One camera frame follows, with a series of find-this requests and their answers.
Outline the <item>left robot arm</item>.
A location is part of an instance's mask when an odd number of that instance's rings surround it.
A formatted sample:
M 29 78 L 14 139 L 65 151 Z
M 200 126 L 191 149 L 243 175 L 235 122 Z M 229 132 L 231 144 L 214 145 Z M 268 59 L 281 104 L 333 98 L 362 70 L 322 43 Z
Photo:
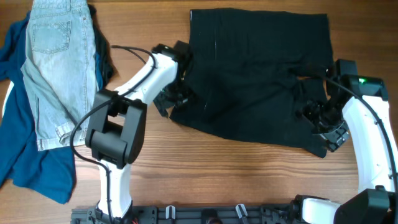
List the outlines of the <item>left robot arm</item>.
M 130 171 L 144 143 L 148 107 L 154 104 L 167 117 L 169 108 L 181 108 L 193 99 L 183 82 L 192 59 L 188 43 L 159 44 L 148 55 L 125 84 L 97 92 L 88 114 L 85 144 L 102 168 L 101 198 L 95 207 L 95 220 L 101 223 L 134 222 Z

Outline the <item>black shorts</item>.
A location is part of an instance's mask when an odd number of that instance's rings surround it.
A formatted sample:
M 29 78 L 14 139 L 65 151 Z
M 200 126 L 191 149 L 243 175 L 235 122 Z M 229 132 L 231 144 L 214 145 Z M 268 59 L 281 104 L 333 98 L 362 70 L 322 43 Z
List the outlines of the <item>black shorts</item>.
M 302 148 L 326 146 L 297 116 L 309 101 L 325 102 L 316 68 L 333 64 L 326 14 L 193 9 L 193 58 L 185 84 L 195 95 L 174 109 L 176 123 L 221 138 Z

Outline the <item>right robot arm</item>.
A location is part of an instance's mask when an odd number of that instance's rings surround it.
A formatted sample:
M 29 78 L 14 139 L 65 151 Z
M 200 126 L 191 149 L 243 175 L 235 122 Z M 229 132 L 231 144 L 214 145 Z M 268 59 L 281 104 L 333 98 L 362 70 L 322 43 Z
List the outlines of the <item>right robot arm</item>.
M 329 100 L 309 102 L 298 113 L 331 152 L 352 139 L 359 179 L 358 194 L 345 203 L 297 195 L 288 223 L 397 223 L 397 145 L 384 81 L 359 75 L 356 62 L 343 59 L 292 71 L 326 82 Z

